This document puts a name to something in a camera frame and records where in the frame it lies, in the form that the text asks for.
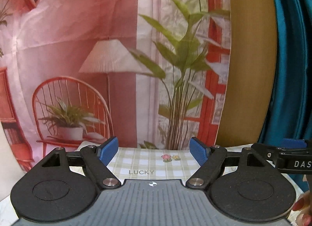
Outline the right hand red nails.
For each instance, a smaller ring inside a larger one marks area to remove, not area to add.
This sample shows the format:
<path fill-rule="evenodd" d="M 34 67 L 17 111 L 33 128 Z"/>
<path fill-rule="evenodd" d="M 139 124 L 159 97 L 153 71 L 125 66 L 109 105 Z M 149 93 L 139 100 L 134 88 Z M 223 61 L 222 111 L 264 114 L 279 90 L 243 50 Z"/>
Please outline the right hand red nails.
<path fill-rule="evenodd" d="M 303 193 L 292 207 L 293 211 L 299 211 L 296 217 L 296 225 L 311 226 L 311 193 L 309 191 Z"/>

